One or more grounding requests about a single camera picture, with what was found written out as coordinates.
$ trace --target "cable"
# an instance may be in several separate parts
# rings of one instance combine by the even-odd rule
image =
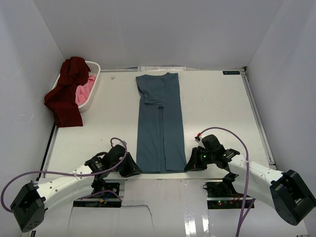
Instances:
[[[119,195],[117,195],[117,194],[116,194],[115,192],[113,192],[112,190],[99,191],[99,192],[97,192],[97,193],[95,193],[95,194],[90,194],[90,195],[88,195],[88,196],[80,197],[79,199],[90,198],[90,197],[93,197],[93,196],[96,195],[96,194],[102,194],[102,193],[111,193],[111,194],[114,194],[114,195],[119,199],[119,201],[122,202],[122,199],[120,199]]]
[[[245,189],[243,192],[243,199],[242,199],[242,205],[241,205],[241,210],[240,210],[240,215],[239,215],[239,221],[238,221],[238,226],[237,226],[237,231],[236,231],[236,235],[235,237],[239,236],[239,232],[241,229],[241,225],[243,223],[243,220],[245,219],[246,215],[248,214],[249,210],[251,209],[252,205],[249,206],[250,208],[247,209],[245,215],[243,214],[244,209],[245,209],[245,204],[246,204],[246,198],[247,198],[247,190],[248,190],[248,183],[249,183],[249,152],[248,152],[248,148],[246,147],[245,143],[232,131],[222,128],[222,127],[209,127],[207,129],[204,129],[202,132],[200,132],[197,136],[200,137],[204,132],[211,130],[211,129],[219,129],[219,130],[223,130],[226,132],[229,132],[230,134],[234,135],[243,145],[245,151],[246,151],[246,181],[245,181]]]
[[[96,172],[96,173],[90,173],[90,174],[76,174],[77,177],[87,177],[87,176],[95,176],[95,175],[98,175],[98,174],[103,174],[103,173],[107,173],[107,172],[110,172],[112,170],[114,170],[116,167],[118,167],[125,159],[126,155],[127,155],[127,146],[126,146],[126,143],[117,138],[117,137],[113,137],[110,139],[110,143],[111,143],[111,146],[113,145],[113,140],[118,140],[120,141],[124,148],[125,148],[125,153],[124,153],[124,156],[123,158],[116,164],[114,165],[113,167],[109,168],[109,169],[106,169],[106,170],[103,170],[103,171],[100,171],[100,172]],[[1,205],[2,207],[4,208],[4,210],[8,211],[8,212],[11,212],[12,211],[4,204],[4,193],[6,191],[6,189],[9,187],[9,185],[11,183],[13,183],[15,180],[17,180],[18,178],[21,178],[25,175],[29,175],[29,174],[56,174],[56,175],[64,175],[64,176],[74,176],[73,173],[64,173],[64,172],[55,172],[55,171],[42,171],[42,170],[38,170],[38,171],[29,171],[29,172],[26,172],[26,173],[23,173],[23,174],[20,174],[16,177],[14,177],[13,179],[11,179],[6,185],[5,187],[3,188],[2,192],[1,192]]]

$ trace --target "white plastic casing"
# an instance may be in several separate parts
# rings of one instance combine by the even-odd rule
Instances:
[[[237,193],[243,194],[247,171],[247,161],[243,155],[237,155],[228,163],[231,173],[239,176],[232,182]],[[249,184],[247,195],[275,208],[271,196],[270,186],[272,181],[281,178],[282,171],[266,168],[256,162],[249,161]]]
[[[94,176],[77,177],[76,174],[89,174],[89,166],[82,165],[72,172],[74,176],[62,176],[53,181],[39,184],[37,192],[45,197],[44,205],[48,210],[59,208],[73,200],[92,193]]]

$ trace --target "pink cloth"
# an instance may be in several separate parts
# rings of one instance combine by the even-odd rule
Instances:
[[[94,85],[94,82],[95,82],[95,75],[90,75],[89,78],[88,78],[88,82],[84,85],[79,85],[77,87],[77,90],[76,90],[76,104],[78,106],[84,104],[88,97],[89,97],[89,94],[93,88],[93,85]]]

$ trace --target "white basket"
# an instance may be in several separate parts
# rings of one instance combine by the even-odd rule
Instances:
[[[89,109],[89,107],[90,107],[90,105],[92,103],[93,97],[95,95],[95,91],[96,91],[96,89],[97,89],[97,87],[99,85],[99,74],[100,74],[100,71],[101,71],[101,68],[100,68],[99,64],[97,64],[95,62],[90,62],[90,61],[86,61],[85,63],[90,68],[91,73],[95,74],[95,82],[93,84],[92,90],[91,90],[91,92],[89,94],[89,97],[88,97],[87,101],[84,104],[78,106],[80,113],[86,112]],[[59,80],[59,77],[60,77],[60,74],[58,75],[58,78],[55,81],[55,84],[54,84],[52,89],[54,89],[56,87],[56,85],[58,83],[58,80]]]

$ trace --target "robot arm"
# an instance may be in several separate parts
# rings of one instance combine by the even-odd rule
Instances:
[[[214,135],[198,138],[185,171],[207,169],[208,164],[229,172],[223,182],[208,183],[224,195],[243,194],[247,161],[233,149],[226,150]],[[293,170],[284,173],[249,161],[249,184],[247,194],[274,208],[279,216],[291,225],[297,225],[316,206],[316,199],[300,175]]]
[[[43,220],[47,211],[59,208],[83,196],[105,190],[105,177],[109,172],[99,175],[80,176],[97,173],[116,165],[125,153],[125,148],[116,145],[109,153],[98,153],[85,164],[74,170],[73,176],[61,176],[47,183],[34,186],[28,183],[22,187],[10,206],[22,232],[29,232]],[[113,172],[118,171],[122,177],[142,173],[130,153]]]

